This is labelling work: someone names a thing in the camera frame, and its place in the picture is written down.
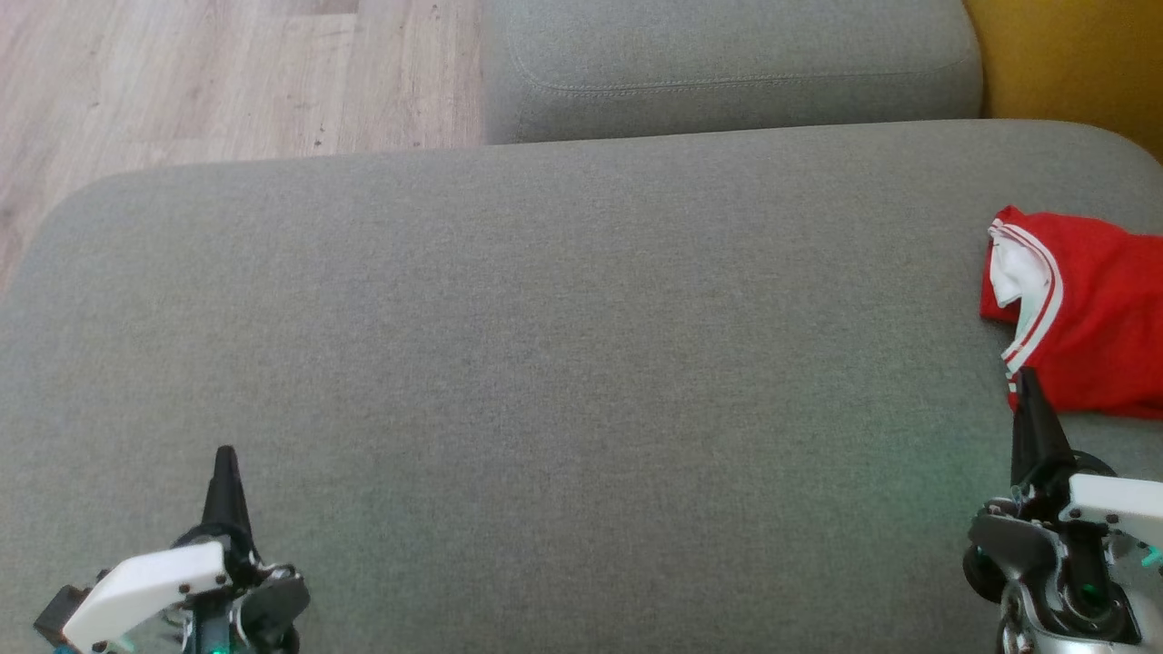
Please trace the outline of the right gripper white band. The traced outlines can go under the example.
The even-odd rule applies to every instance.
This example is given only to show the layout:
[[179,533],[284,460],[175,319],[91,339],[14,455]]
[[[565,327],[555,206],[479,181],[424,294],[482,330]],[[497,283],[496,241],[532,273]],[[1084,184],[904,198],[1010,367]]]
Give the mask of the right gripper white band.
[[993,603],[1022,585],[1048,604],[1116,604],[1118,559],[1160,571],[1160,483],[1079,472],[1036,370],[1022,367],[1015,389],[1012,490],[973,517],[965,580]]

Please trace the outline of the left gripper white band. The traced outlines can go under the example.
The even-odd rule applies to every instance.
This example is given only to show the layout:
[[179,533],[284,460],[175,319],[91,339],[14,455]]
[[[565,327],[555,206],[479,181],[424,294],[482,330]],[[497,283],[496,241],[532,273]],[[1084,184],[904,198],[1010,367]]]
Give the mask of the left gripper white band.
[[309,590],[294,566],[257,559],[233,446],[215,452],[200,534],[127,559],[86,590],[63,588],[62,651],[130,653],[131,630],[160,618],[178,621],[183,653],[297,653]]

